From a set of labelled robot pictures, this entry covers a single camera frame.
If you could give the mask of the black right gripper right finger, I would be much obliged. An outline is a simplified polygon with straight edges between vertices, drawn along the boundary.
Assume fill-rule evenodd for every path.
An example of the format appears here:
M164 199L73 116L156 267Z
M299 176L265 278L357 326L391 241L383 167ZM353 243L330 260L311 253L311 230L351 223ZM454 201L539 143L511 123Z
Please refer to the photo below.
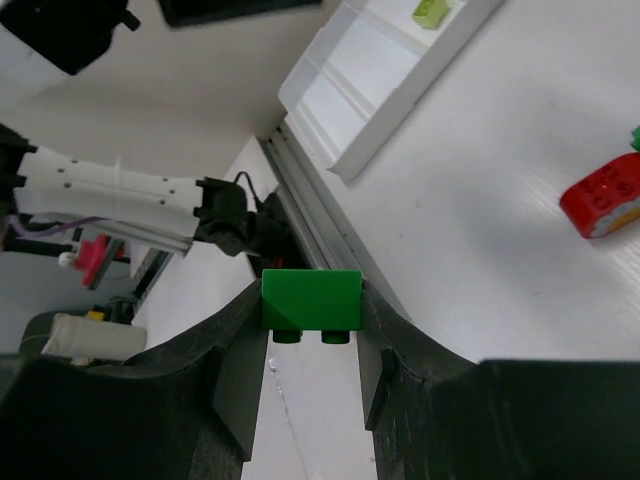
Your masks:
M635 361L473 363L371 285L357 334L366 429L381 479L635 479Z

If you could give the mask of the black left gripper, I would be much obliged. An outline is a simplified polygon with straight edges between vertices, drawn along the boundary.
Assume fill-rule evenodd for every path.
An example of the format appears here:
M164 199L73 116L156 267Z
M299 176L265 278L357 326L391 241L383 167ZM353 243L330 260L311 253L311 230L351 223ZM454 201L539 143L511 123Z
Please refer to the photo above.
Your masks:
M120 25L140 27L127 0L14 0L1 7L2 27L70 75L104 55Z

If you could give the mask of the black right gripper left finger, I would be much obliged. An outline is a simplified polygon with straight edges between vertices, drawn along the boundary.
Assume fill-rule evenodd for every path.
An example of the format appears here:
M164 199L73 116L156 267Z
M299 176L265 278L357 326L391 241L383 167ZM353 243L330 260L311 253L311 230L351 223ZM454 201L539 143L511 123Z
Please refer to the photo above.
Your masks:
M261 286L116 365L1 359L5 479L238 479L265 364Z

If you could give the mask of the dark green lego brick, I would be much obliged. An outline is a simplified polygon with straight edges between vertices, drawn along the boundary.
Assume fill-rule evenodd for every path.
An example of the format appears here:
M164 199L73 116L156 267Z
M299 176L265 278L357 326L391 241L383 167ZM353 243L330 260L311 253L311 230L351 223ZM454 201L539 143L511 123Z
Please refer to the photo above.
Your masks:
M342 345L362 329L362 274L358 270L268 269L262 272L261 325L279 344L306 332Z

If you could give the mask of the lime green lego brick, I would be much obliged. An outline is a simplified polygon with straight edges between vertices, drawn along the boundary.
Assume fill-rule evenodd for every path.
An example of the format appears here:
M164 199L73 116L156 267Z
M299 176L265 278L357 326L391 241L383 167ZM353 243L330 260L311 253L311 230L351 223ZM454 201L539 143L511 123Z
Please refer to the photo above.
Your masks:
M450 9L448 0L420 0L411 18L424 29L436 30L444 21Z

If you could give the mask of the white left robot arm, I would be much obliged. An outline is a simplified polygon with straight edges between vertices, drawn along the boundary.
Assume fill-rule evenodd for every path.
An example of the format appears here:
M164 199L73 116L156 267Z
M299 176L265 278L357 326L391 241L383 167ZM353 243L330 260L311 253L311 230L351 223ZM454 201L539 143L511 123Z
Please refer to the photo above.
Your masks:
M75 77L139 18L125 1L5 1L1 5L1 105L11 108ZM1 130L1 224L21 235L25 215L58 227L96 223L110 236L172 253L194 242L228 256L273 258L291 241L251 185L210 177L171 178L57 153L9 127Z

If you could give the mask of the white compartment tray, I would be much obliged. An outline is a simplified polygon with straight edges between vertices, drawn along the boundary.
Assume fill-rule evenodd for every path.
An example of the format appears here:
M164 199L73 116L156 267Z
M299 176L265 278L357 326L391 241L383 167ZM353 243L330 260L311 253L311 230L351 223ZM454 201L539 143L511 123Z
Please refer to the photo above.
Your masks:
M311 156L355 179L501 5L433 1L445 12L425 28L416 1L342 2L278 93Z

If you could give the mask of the red flower lego brick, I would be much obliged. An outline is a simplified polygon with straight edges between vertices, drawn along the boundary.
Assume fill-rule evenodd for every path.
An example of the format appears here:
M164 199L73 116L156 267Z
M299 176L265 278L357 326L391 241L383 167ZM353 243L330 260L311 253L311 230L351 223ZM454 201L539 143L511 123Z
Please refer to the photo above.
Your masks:
M559 206L585 239L612 234L639 219L639 153L619 156L571 186Z

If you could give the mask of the aluminium rail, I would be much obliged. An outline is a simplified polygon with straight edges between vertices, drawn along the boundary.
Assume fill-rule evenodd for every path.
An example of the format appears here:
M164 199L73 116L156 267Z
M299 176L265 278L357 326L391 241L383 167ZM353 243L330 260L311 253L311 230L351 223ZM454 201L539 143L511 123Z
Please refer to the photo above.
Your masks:
M340 207L299 136L285 122L260 142L307 258L317 267L359 269L405 319L410 315Z

